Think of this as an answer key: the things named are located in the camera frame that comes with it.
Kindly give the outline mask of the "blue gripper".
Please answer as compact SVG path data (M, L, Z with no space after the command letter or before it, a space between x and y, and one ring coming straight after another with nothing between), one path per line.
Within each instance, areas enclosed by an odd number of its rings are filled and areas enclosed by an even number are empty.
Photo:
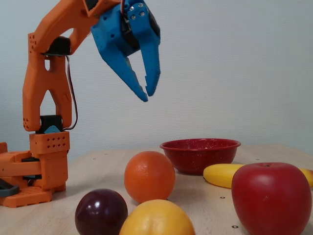
M160 77L160 27L149 7L139 0L92 0L90 15L98 19L91 32L101 57L140 100L147 102ZM147 95L127 58L139 50Z

